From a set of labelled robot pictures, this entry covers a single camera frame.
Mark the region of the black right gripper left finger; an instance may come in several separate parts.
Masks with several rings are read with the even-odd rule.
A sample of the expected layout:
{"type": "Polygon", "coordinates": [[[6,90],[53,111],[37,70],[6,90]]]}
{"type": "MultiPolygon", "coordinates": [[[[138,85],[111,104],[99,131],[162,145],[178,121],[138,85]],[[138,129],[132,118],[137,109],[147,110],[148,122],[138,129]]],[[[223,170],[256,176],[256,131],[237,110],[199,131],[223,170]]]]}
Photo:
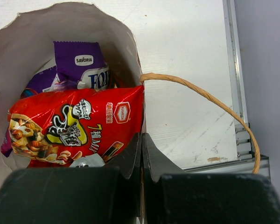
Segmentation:
{"type": "Polygon", "coordinates": [[[0,224],[134,224],[141,134],[100,168],[27,168],[0,189],[0,224]]]}

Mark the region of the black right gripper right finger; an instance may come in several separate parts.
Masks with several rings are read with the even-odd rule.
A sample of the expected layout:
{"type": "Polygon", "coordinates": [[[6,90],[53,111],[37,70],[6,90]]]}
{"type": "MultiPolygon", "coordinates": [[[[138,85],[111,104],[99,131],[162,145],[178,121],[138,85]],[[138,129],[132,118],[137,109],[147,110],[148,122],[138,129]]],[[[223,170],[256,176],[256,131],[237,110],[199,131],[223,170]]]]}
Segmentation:
{"type": "Polygon", "coordinates": [[[193,174],[142,135],[148,224],[280,224],[280,199],[258,174],[193,174]]]}

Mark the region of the pale blue snack packet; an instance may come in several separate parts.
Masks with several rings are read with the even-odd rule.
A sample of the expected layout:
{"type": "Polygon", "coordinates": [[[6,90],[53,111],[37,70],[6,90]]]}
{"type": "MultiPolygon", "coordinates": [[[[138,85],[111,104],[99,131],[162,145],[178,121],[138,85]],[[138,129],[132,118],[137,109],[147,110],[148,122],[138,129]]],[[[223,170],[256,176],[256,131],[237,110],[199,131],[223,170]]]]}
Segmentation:
{"type": "Polygon", "coordinates": [[[103,167],[105,165],[104,160],[98,154],[88,155],[81,157],[70,165],[70,168],[82,168],[82,167],[103,167]]]}

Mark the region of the red mixed snack bag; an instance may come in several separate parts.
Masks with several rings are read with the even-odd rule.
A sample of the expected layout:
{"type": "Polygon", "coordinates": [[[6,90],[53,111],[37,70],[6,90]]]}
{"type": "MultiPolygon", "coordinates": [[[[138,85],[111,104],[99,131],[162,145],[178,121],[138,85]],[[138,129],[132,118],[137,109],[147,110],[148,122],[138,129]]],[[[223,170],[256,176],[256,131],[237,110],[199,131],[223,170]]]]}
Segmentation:
{"type": "Polygon", "coordinates": [[[30,167],[68,167],[98,154],[104,162],[141,132],[144,87],[43,92],[8,112],[11,147],[30,167]]]}

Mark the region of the purple snack bag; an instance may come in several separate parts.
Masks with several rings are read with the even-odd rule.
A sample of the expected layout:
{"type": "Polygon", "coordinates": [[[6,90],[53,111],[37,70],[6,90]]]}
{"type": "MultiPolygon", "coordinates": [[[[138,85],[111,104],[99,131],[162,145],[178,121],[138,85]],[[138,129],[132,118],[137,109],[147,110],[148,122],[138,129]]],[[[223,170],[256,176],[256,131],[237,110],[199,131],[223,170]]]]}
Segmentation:
{"type": "Polygon", "coordinates": [[[98,130],[87,131],[90,98],[109,84],[109,67],[97,42],[54,42],[55,57],[36,73],[10,110],[1,153],[36,158],[70,151],[90,155],[99,145],[98,130]]]}

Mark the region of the brown paper bag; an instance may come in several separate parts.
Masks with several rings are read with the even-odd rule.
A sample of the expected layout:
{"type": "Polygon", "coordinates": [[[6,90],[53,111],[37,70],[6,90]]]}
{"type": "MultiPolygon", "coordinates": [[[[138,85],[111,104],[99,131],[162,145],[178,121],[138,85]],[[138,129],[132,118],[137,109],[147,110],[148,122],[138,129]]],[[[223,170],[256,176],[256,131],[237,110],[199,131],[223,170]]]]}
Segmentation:
{"type": "MultiPolygon", "coordinates": [[[[210,111],[175,80],[201,75],[228,92],[224,100],[206,93],[226,105],[216,117],[226,118],[233,110],[223,0],[151,0],[140,13],[133,21],[144,28],[138,37],[131,25],[103,8],[78,2],[22,13],[1,29],[0,145],[9,128],[9,109],[33,75],[55,57],[54,42],[98,42],[109,68],[128,88],[144,87],[141,136],[148,133],[163,154],[168,148],[188,159],[196,150],[189,137],[210,111]]],[[[15,171],[0,167],[0,189],[15,171]]]]}

